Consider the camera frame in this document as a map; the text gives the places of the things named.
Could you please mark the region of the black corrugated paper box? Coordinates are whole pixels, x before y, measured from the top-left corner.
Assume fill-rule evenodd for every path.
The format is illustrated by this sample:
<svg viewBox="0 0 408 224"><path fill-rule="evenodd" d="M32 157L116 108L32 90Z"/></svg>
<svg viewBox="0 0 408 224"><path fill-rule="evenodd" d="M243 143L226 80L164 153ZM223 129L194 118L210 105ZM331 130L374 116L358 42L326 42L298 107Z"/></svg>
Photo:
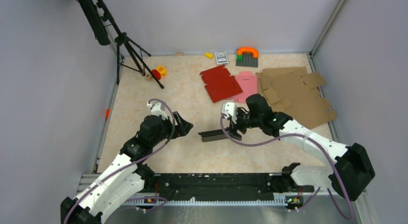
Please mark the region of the black corrugated paper box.
<svg viewBox="0 0 408 224"><path fill-rule="evenodd" d="M198 134L203 143L227 139L227 136L221 129L199 132Z"/></svg>

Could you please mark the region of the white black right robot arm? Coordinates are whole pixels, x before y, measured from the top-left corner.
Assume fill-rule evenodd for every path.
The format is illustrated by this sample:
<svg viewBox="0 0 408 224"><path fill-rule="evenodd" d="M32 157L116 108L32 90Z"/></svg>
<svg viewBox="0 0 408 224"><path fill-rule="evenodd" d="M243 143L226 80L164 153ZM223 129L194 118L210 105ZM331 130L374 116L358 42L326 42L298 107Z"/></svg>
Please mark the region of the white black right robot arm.
<svg viewBox="0 0 408 224"><path fill-rule="evenodd" d="M244 134L247 129L259 128L271 136L272 141L295 145L324 164L293 164L282 178L286 190L295 191L301 185L312 185L333 190L343 198L355 201L375 178L373 165L362 145L346 145L323 137L286 113L273 111L260 94L249 96L246 104L247 109L238 107L235 102L222 105L220 119L230 123L222 131L230 140L244 146L237 132Z"/></svg>

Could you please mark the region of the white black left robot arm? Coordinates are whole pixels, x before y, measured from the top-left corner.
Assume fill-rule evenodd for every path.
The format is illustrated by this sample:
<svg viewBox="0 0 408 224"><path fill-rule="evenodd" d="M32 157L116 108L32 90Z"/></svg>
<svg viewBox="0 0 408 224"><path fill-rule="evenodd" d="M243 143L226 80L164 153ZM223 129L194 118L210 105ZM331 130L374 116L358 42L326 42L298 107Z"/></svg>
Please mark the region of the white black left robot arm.
<svg viewBox="0 0 408 224"><path fill-rule="evenodd" d="M85 190L60 204L63 224L103 224L128 198L154 186L154 172L143 165L153 148L186 136L193 124L178 112L170 117L148 115L136 135L124 143L111 165Z"/></svg>

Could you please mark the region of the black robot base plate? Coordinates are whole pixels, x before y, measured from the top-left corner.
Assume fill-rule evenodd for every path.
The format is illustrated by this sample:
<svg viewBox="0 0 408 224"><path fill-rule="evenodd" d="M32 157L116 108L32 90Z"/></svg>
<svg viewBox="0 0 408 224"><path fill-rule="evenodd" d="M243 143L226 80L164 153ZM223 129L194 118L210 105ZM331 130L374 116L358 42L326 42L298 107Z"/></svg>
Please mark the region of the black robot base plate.
<svg viewBox="0 0 408 224"><path fill-rule="evenodd" d="M138 195L160 196L168 201L272 201L275 194L314 192L298 186L281 173L162 173L149 179Z"/></svg>

